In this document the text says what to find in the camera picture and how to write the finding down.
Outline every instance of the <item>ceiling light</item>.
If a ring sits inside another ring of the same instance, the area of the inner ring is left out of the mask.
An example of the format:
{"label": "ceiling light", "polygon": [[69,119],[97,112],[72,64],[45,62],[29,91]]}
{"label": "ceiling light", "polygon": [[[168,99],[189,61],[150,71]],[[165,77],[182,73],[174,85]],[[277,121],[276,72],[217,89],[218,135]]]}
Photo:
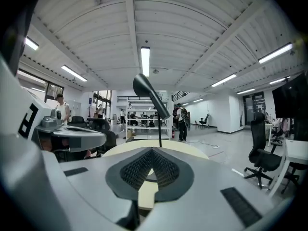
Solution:
{"label": "ceiling light", "polygon": [[77,74],[76,72],[74,72],[73,70],[71,70],[69,67],[67,67],[65,65],[62,66],[62,69],[65,70],[66,72],[70,73],[71,75],[77,77],[78,79],[80,79],[82,81],[87,81],[87,79],[85,79],[81,75]]}
{"label": "ceiling light", "polygon": [[282,46],[278,50],[275,50],[272,53],[268,54],[267,56],[260,58],[259,59],[259,63],[260,64],[265,63],[265,62],[269,61],[270,59],[273,59],[276,56],[279,56],[282,53],[285,53],[286,51],[289,51],[290,49],[292,49],[292,47],[293,47],[293,45],[291,43],[289,43],[289,44],[287,44],[285,46]]}
{"label": "ceiling light", "polygon": [[230,79],[233,79],[233,78],[235,78],[235,77],[236,77],[236,75],[230,75],[230,76],[228,76],[227,78],[224,78],[224,79],[222,79],[222,80],[219,81],[219,82],[216,82],[215,84],[212,85],[212,87],[218,86],[218,85],[220,85],[220,84],[222,84],[222,83],[224,83],[224,82],[226,82],[226,81],[228,81],[228,80],[230,80]]}
{"label": "ceiling light", "polygon": [[18,73],[19,75],[22,75],[22,76],[27,77],[27,78],[29,78],[29,79],[35,80],[35,81],[37,81],[37,82],[39,82],[39,83],[42,83],[42,84],[45,83],[44,80],[39,79],[39,78],[36,78],[36,77],[34,77],[34,76],[32,76],[32,75],[29,75],[29,74],[27,74],[27,73],[25,73],[25,72],[23,72],[23,71],[18,70],[17,73]]}
{"label": "ceiling light", "polygon": [[35,43],[34,41],[32,41],[30,38],[26,37],[25,38],[25,44],[30,46],[32,49],[34,49],[35,51],[38,49],[39,45],[37,43]]}
{"label": "ceiling light", "polygon": [[285,80],[285,78],[272,81],[272,82],[270,82],[270,85],[275,84],[275,83],[278,83],[278,82],[281,82],[281,81],[283,81],[283,80]]}
{"label": "ceiling light", "polygon": [[150,47],[141,47],[142,73],[149,76],[150,71]]}
{"label": "ceiling light", "polygon": [[250,91],[253,91],[253,90],[255,90],[255,89],[252,88],[252,89],[249,89],[249,90],[241,91],[241,92],[238,92],[237,94],[242,94],[242,93],[250,92]]}
{"label": "ceiling light", "polygon": [[31,89],[37,90],[37,91],[40,91],[40,92],[45,92],[44,90],[36,89],[36,88],[34,88],[34,87],[31,87]]}

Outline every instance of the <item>dark pants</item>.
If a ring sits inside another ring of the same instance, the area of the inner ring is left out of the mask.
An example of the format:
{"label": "dark pants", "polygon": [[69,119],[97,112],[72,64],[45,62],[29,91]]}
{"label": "dark pants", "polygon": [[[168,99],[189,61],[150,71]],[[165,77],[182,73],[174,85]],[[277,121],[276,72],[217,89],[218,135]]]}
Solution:
{"label": "dark pants", "polygon": [[186,127],[186,124],[185,124],[184,120],[181,120],[179,122],[179,128],[180,128],[180,141],[186,140],[187,127]]}

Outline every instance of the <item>black monitor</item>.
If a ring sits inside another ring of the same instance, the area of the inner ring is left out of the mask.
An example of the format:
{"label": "black monitor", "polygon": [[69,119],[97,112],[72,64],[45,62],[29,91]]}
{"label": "black monitor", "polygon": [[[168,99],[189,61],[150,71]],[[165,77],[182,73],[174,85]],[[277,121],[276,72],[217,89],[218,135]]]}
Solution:
{"label": "black monitor", "polygon": [[308,83],[304,74],[272,93],[277,118],[308,118]]}

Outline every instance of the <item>black pole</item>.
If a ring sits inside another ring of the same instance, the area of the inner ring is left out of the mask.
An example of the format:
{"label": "black pole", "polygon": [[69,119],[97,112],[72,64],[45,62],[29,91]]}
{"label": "black pole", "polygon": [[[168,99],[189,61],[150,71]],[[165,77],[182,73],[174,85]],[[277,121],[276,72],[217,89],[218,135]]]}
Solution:
{"label": "black pole", "polygon": [[159,113],[157,112],[158,115],[158,137],[159,137],[159,147],[162,147],[162,131],[160,129],[160,116]]}

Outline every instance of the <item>door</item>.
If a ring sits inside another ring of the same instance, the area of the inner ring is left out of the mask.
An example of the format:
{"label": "door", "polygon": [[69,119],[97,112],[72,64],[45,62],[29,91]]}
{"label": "door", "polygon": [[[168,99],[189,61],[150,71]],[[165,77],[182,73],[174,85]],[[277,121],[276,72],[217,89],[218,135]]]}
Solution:
{"label": "door", "polygon": [[243,97],[245,111],[245,125],[250,125],[254,119],[254,112],[262,112],[265,114],[264,93],[258,92]]}

